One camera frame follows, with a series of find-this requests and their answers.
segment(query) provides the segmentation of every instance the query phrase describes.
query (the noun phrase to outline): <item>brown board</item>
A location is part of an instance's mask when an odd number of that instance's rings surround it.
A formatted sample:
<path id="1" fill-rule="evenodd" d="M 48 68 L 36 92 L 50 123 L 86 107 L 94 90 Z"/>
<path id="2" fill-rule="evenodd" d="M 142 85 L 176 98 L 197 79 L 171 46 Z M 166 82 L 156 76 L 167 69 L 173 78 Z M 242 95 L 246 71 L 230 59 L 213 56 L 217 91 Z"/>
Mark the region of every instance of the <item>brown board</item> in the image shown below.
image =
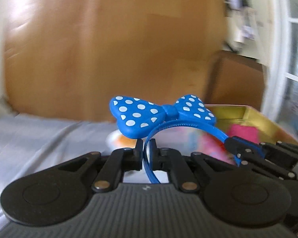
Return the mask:
<path id="1" fill-rule="evenodd" d="M 116 95 L 204 97 L 223 0 L 9 0 L 5 84 L 20 113 L 110 120 Z"/>

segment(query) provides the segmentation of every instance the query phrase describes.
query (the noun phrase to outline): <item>polka dot bow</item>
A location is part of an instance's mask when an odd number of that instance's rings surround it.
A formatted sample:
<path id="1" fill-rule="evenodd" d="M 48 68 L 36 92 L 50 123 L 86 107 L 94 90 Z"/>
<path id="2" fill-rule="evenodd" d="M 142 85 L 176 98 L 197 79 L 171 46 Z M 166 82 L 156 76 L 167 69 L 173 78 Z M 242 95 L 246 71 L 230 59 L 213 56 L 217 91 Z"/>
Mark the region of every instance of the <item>polka dot bow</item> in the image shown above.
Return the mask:
<path id="1" fill-rule="evenodd" d="M 179 98 L 174 105 L 156 105 L 139 98 L 117 96 L 110 100 L 110 111 L 123 135 L 131 139 L 147 137 L 165 121 L 191 120 L 214 125 L 216 118 L 194 95 Z"/>

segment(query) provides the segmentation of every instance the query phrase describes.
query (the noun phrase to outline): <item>white polka dot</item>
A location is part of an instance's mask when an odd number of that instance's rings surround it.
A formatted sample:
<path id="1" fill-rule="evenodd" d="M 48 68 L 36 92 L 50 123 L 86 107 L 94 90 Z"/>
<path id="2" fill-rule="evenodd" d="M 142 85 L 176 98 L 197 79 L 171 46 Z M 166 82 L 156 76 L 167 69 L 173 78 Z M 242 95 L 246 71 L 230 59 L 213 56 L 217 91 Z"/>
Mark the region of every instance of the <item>white polka dot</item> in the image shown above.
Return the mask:
<path id="1" fill-rule="evenodd" d="M 119 108 L 119 111 L 120 111 L 120 112 L 126 112 L 126 111 L 127 111 L 127 107 L 120 107 L 120 108 Z"/>
<path id="2" fill-rule="evenodd" d="M 158 113 L 158 110 L 155 109 L 155 108 L 153 108 L 153 109 L 150 109 L 150 112 L 153 113 L 153 114 L 155 114 L 155 113 Z"/>
<path id="3" fill-rule="evenodd" d="M 137 107 L 140 110 L 144 110 L 146 108 L 145 105 L 143 105 L 143 104 L 137 105 Z"/>
<path id="4" fill-rule="evenodd" d="M 134 120 L 128 120 L 126 121 L 126 125 L 127 126 L 134 126 L 136 124 L 136 122 Z"/>
<path id="5" fill-rule="evenodd" d="M 141 114 L 140 113 L 133 113 L 133 117 L 139 118 L 139 117 L 141 117 Z"/>

